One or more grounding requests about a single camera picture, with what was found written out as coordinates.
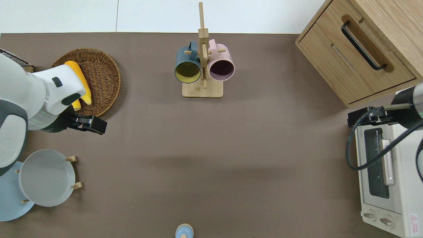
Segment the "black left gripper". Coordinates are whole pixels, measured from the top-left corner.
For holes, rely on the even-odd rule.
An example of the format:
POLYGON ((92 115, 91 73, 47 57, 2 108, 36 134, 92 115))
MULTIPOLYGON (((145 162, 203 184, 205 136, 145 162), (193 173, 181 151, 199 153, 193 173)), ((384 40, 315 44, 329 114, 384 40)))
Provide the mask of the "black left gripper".
POLYGON ((91 131, 103 135, 107 129, 107 122, 93 115, 67 113, 67 128, 77 131, 91 131))

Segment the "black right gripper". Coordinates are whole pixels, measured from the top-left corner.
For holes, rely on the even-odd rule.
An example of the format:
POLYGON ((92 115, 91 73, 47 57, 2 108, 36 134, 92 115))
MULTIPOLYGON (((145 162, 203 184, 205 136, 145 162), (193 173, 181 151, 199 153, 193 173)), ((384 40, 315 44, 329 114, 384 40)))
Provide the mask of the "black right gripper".
MULTIPOLYGON (((361 117, 362 113, 360 111, 353 111, 348 113, 347 118, 347 125, 348 128, 352 128, 357 120, 361 117)), ((375 112, 369 113, 364 119, 359 122, 359 126, 365 125, 394 125, 397 124, 396 120, 387 114, 384 110, 377 110, 375 112)))

